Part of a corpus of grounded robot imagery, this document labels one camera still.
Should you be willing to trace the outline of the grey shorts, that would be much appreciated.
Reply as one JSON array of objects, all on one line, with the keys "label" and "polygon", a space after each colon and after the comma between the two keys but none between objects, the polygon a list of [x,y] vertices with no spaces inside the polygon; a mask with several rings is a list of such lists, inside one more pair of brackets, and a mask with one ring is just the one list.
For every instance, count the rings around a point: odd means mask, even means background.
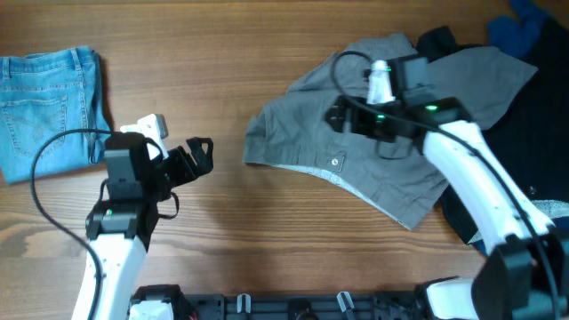
[{"label": "grey shorts", "polygon": [[[327,180],[413,229],[449,183],[409,140],[380,143],[337,133],[325,122],[325,112],[339,97],[330,78],[334,63],[329,57],[252,117],[243,160]],[[495,47],[482,46],[430,63],[426,79],[438,98],[458,98],[487,130],[506,114],[537,71]]]}]

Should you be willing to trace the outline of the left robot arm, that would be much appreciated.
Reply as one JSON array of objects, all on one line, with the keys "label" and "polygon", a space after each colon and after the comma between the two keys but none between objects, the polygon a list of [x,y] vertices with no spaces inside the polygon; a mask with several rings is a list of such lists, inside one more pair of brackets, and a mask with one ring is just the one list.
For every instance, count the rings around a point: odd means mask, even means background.
[{"label": "left robot arm", "polygon": [[174,189],[212,171],[213,142],[191,138],[186,147],[151,156],[153,140],[119,132],[105,142],[108,199],[85,220],[89,244],[75,319],[126,319],[132,289],[148,253],[152,233],[164,216],[159,203],[179,198]]}]

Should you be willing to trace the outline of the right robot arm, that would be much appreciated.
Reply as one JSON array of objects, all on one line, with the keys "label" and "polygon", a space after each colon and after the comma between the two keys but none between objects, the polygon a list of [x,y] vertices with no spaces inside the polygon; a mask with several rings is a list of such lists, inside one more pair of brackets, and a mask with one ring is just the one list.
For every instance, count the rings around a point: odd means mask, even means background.
[{"label": "right robot arm", "polygon": [[414,319],[562,319],[568,315],[568,235],[538,210],[488,148],[454,97],[424,81],[427,60],[371,61],[363,98],[342,92],[325,113],[336,132],[413,142],[448,180],[483,238],[487,260],[472,279],[420,284]]}]

